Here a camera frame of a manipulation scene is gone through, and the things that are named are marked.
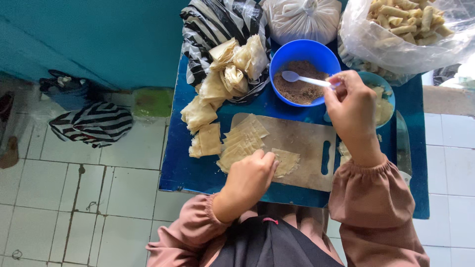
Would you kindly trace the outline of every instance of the elastic cuff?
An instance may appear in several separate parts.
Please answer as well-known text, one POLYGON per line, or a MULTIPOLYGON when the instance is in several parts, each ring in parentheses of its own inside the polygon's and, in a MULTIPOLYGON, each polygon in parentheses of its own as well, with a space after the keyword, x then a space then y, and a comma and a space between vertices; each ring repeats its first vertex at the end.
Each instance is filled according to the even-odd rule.
POLYGON ((223 226, 223 227, 229 227, 232 222, 231 223, 223 223, 220 220, 218 220, 218 218, 216 218, 216 216, 214 215, 213 202, 214 202, 215 197, 218 196, 218 195, 219 195, 219 192, 214 193, 214 194, 212 194, 212 195, 210 195, 206 198, 205 212, 206 212, 208 218, 213 222, 213 224, 217 224, 217 225, 223 226))
POLYGON ((350 159, 348 162, 346 162, 343 166, 345 166, 342 169, 345 169, 347 171, 350 171, 351 173, 361 173, 361 174, 378 174, 385 172, 391 168, 392 163, 388 160, 388 157, 384 155, 384 162, 381 163, 380 165, 374 166, 374 167, 364 167, 357 165, 353 159, 350 159))

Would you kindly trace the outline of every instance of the black and white striped bag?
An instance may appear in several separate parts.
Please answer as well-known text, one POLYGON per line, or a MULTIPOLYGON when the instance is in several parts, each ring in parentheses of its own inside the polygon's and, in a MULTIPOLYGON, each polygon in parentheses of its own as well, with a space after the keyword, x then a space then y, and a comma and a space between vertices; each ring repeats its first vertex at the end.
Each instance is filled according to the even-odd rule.
POLYGON ((58 116, 49 126, 63 141, 82 141, 100 148, 117 142, 132 128, 132 122, 125 108, 99 102, 58 116))
MULTIPOLYGON (((183 19, 182 53, 188 57, 187 83, 200 84, 210 72, 213 61, 208 51, 235 37, 240 46, 255 34, 261 37, 262 47, 270 57, 270 31, 266 14, 253 0, 191 0, 181 10, 183 19)), ((266 68, 257 81, 249 80, 249 93, 230 99, 233 103, 251 100, 269 83, 266 68)))

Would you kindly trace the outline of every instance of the teal wall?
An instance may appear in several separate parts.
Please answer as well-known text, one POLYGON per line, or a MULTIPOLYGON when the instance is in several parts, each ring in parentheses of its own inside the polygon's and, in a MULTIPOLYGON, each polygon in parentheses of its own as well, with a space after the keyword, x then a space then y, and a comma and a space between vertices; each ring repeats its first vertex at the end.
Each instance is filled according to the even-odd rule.
POLYGON ((175 86, 189 0, 2 0, 0 71, 57 68, 115 89, 175 86))

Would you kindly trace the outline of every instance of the person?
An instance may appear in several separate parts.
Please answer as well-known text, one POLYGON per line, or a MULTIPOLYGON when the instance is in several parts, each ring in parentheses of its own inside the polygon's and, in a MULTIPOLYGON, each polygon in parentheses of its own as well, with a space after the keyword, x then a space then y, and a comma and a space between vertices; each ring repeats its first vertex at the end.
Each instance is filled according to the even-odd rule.
POLYGON ((376 93, 355 71, 329 81, 341 83, 324 89, 325 105, 352 159, 334 174, 328 209, 258 203, 278 163, 257 150, 231 166, 219 193, 193 197, 170 227, 158 229, 160 241, 146 247, 148 267, 342 266, 325 234, 328 210, 342 223, 348 266, 429 266, 412 223, 412 195, 380 151, 376 93))

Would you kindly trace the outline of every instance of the white plastic spoon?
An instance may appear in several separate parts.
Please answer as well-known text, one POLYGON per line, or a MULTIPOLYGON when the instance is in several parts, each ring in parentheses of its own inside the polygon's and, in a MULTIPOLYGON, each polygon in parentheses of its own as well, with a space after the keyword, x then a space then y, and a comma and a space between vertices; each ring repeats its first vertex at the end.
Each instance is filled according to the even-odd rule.
POLYGON ((332 85, 329 82, 316 80, 316 79, 311 79, 311 78, 307 78, 307 77, 302 77, 302 76, 299 76, 296 72, 293 72, 293 71, 290 71, 290 70, 283 71, 282 72, 282 78, 284 78, 284 80, 286 80, 287 82, 291 82, 291 83, 300 80, 300 81, 303 81, 303 82, 306 82, 306 83, 309 83, 309 84, 313 84, 313 85, 316 85, 316 86, 330 87, 332 89, 336 88, 335 85, 332 85))

